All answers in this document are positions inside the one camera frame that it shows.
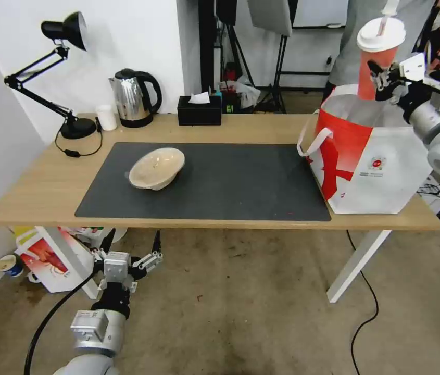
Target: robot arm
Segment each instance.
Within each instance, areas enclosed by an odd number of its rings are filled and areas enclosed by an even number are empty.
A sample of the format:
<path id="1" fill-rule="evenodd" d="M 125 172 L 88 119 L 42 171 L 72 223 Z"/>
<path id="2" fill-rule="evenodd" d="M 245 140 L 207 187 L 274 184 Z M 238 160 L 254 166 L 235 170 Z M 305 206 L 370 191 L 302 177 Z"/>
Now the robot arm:
<path id="1" fill-rule="evenodd" d="M 102 260 L 94 270 L 103 270 L 99 289 L 102 296 L 90 310 L 79 310 L 71 331 L 76 337 L 75 348 L 82 354 L 60 368 L 54 375 L 118 375 L 114 357 L 121 351 L 124 323 L 130 316 L 130 294 L 137 282 L 147 276 L 161 261 L 160 232 L 154 238 L 152 251 L 143 258 L 128 253 L 107 252 L 115 230 L 111 231 L 98 252 Z"/>
<path id="2" fill-rule="evenodd" d="M 428 162 L 440 174 L 440 83 L 427 81 L 423 54 L 383 70 L 368 62 L 376 100 L 390 100 L 404 110 L 404 119 L 428 149 Z"/>

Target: kettle handle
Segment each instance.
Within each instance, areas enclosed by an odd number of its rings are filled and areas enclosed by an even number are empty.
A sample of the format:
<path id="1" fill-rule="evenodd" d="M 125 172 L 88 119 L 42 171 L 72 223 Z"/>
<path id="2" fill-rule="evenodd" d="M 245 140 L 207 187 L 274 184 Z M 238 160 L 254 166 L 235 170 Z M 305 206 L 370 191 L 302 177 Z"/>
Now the kettle handle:
<path id="1" fill-rule="evenodd" d="M 148 110 L 151 114 L 156 114 L 162 104 L 162 93 L 159 83 L 157 82 L 157 80 L 154 78 L 153 75 L 147 72 L 137 71 L 135 72 L 135 77 L 136 79 L 138 79 L 140 88 L 142 89 L 145 107 L 148 107 Z M 151 105 L 150 103 L 150 96 L 148 94 L 147 87 L 145 86 L 145 82 L 151 83 L 152 86 L 154 87 L 154 90 L 156 91 L 157 102 L 154 105 Z"/>

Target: stainless steel kettle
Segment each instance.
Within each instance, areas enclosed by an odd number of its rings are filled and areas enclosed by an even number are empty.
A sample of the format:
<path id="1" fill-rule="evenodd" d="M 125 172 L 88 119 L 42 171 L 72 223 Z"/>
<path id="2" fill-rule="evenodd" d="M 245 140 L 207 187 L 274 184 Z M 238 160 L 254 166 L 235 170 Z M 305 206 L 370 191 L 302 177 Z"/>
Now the stainless steel kettle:
<path id="1" fill-rule="evenodd" d="M 153 114 L 157 113 L 162 103 L 162 93 L 159 83 L 149 73 L 122 69 L 114 78 L 109 78 L 117 112 L 121 124 L 128 128 L 143 127 L 152 122 Z M 145 82 L 154 87 L 157 94 L 157 102 L 152 105 Z"/>

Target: table top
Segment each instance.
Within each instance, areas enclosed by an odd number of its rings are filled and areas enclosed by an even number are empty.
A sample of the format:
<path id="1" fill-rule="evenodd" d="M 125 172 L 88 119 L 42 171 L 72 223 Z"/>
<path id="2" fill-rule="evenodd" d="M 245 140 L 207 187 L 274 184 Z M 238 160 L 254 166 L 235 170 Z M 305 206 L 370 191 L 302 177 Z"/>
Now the table top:
<path id="1" fill-rule="evenodd" d="M 0 200 L 0 225 L 113 226 L 134 228 L 223 229 L 357 229 L 438 230 L 440 221 L 414 196 L 396 215 L 337 215 L 331 221 L 192 220 L 148 218 L 82 218 L 79 203 L 115 142 L 296 144 L 303 126 L 311 142 L 316 115 L 223 115 L 221 126 L 181 127 L 176 115 L 156 115 L 143 128 L 118 127 L 104 132 L 103 145 L 92 156 L 70 158 L 50 145 Z M 81 140 L 59 138 L 62 148 L 88 153 L 99 144 L 97 133 Z"/>

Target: concrete floor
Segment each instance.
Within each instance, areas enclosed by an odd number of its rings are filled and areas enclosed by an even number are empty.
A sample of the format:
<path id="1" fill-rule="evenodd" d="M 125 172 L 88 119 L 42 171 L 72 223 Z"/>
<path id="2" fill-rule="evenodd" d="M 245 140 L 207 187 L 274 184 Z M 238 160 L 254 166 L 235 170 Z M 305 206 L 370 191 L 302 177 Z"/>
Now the concrete floor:
<path id="1" fill-rule="evenodd" d="M 145 254 L 153 230 L 114 249 Z M 355 242 L 362 233 L 352 232 Z M 121 374 L 354 374 L 349 345 L 374 310 L 357 278 L 337 304 L 325 291 L 352 249 L 344 231 L 163 230 L 164 262 L 132 296 Z M 361 332 L 362 374 L 440 374 L 440 232 L 394 232 L 364 269 L 380 314 Z M 0 374 L 22 373 L 30 339 L 61 298 L 0 281 Z M 74 355 L 75 295 L 44 331 L 33 374 Z"/>

